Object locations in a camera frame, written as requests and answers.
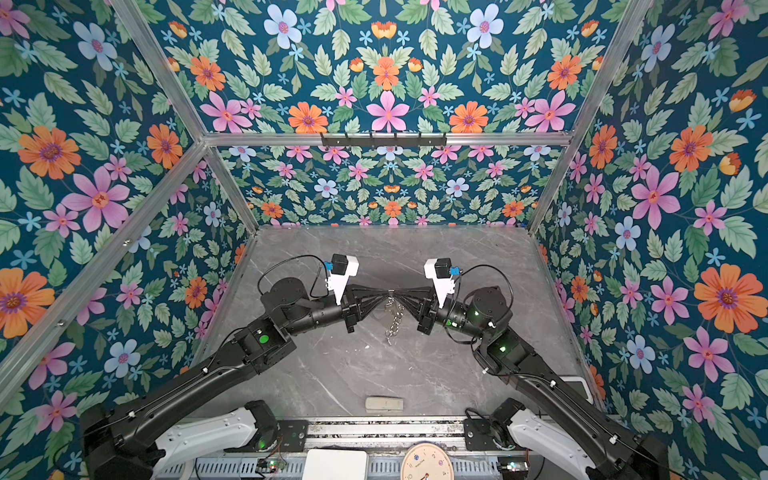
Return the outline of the silver keys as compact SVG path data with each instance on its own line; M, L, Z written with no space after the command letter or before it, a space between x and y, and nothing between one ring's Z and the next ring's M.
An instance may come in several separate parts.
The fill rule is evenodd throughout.
M391 323L385 332L385 341L389 346L392 346L394 339L399 334L405 313L403 305L395 297L393 291L389 292L389 296L385 302L385 309L391 316Z

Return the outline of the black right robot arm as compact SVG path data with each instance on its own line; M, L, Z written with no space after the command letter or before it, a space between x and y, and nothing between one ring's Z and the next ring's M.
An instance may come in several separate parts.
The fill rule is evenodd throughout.
M556 374L509 325L502 290L483 287L466 301L439 299L434 288L394 290L392 297L417 320L470 338L473 358L491 377L532 401L505 409L500 424L514 445L531 450L576 479L668 479L667 446L623 427Z

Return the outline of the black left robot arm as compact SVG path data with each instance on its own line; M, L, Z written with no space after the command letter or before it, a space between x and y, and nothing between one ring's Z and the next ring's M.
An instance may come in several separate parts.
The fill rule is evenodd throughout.
M339 322L352 332L388 295L350 285L340 297L329 292L312 298L299 279L278 281L261 297L264 313L235 329L199 364L123 405L91 407L82 415L88 478L155 479L170 467L189 468L219 450L270 446L277 422L261 400L208 419L187 418L295 351L294 336Z

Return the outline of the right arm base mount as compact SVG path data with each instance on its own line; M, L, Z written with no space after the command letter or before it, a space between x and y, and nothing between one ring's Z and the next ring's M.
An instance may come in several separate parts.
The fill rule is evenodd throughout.
M588 479L596 464L563 428L543 420L522 403L508 398L492 414L467 407L463 420L467 451L528 451L575 479Z

